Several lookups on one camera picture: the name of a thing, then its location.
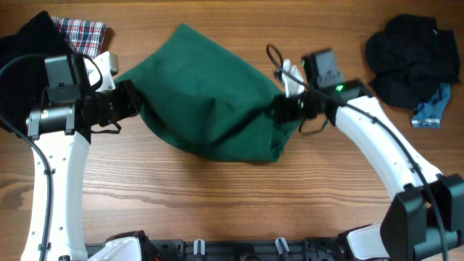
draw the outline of green fabric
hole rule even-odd
[[[218,161],[275,162],[298,122],[266,112],[282,92],[250,64],[180,25],[161,49],[116,81],[131,79],[141,117],[161,139]]]

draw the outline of denim fabric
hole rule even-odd
[[[451,98],[451,86],[448,83],[440,83],[439,89],[427,103],[421,102],[414,110],[411,123],[415,128],[440,128],[444,109]]]

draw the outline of plaid cloth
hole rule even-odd
[[[74,52],[92,58],[100,54],[107,26],[102,22],[51,17],[59,33]]]

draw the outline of wood grain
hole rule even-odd
[[[373,74],[363,58],[365,42],[400,13],[436,17],[439,28],[454,30],[464,50],[462,1],[27,2],[0,4],[0,36],[17,32],[41,10],[100,20],[112,29],[106,48],[119,56],[122,73],[161,47],[182,22],[270,78],[267,43],[294,62],[331,46],[346,79],[368,82]],[[455,86],[439,130],[414,129],[410,112],[384,109],[424,157],[446,174],[464,173],[462,98],[462,86]],[[119,136],[92,138],[83,187],[88,243],[138,229],[151,239],[334,236],[380,223],[389,206],[373,168],[332,127],[311,137],[295,133],[279,163],[250,164],[182,152],[158,139],[140,117],[121,126]],[[18,260],[29,227],[34,166],[28,145],[3,130],[0,166],[0,260]],[[450,254],[452,260],[464,259],[462,248]]]

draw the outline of folded cloth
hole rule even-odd
[[[440,83],[439,89],[431,97],[430,101],[420,103],[415,109],[415,115],[411,120],[415,128],[440,128],[440,122],[444,109],[451,99],[451,86],[448,83]]]
[[[71,49],[92,58],[100,54],[107,26],[102,22],[51,17]]]
[[[0,68],[24,54],[71,52],[49,14],[42,11],[17,34],[0,38]],[[25,120],[32,108],[41,103],[42,90],[48,84],[44,59],[27,59],[11,66],[0,78],[0,113],[20,131],[27,133]]]
[[[401,14],[368,40],[365,53],[377,76],[370,84],[392,106],[415,109],[440,83],[459,81],[454,34],[438,29],[435,18]]]
[[[141,117],[169,144],[219,161],[275,162],[299,122],[276,125],[282,91],[253,66],[187,25],[116,81],[131,79]]]

